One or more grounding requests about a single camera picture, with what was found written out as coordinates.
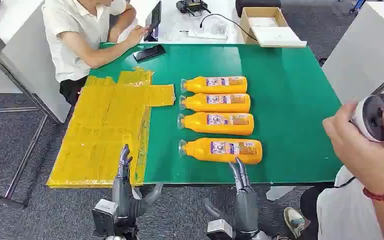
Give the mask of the seated person's right hand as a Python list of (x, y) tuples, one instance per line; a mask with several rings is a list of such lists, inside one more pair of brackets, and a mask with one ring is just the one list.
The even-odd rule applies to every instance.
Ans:
[(137, 45), (141, 39), (149, 32), (148, 26), (136, 25), (129, 33), (127, 38), (123, 41), (129, 48)]

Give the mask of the standing person's hand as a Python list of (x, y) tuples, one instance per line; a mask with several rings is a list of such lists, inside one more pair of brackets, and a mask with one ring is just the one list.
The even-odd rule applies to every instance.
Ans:
[(371, 193), (384, 195), (384, 143), (369, 141), (350, 122), (356, 106), (355, 102), (342, 105), (322, 125), (346, 168)]

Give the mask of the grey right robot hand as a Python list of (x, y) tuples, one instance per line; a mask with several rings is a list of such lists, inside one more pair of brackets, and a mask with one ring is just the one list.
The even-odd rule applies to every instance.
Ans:
[(229, 166), (235, 181), (235, 211), (233, 219), (215, 207), (208, 198), (203, 199), (208, 222), (206, 236), (211, 240), (251, 240), (259, 233), (257, 195), (252, 188), (246, 167), (239, 157)]

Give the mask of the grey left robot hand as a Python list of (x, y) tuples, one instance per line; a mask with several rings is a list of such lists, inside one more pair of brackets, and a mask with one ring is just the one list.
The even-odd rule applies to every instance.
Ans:
[(130, 163), (133, 157), (129, 154), (129, 145), (126, 143), (121, 148), (118, 169), (112, 185), (112, 201), (118, 205), (115, 224), (124, 229), (136, 227), (136, 219), (144, 215), (156, 202), (164, 186), (163, 183), (157, 183), (145, 197), (134, 198), (130, 183)]

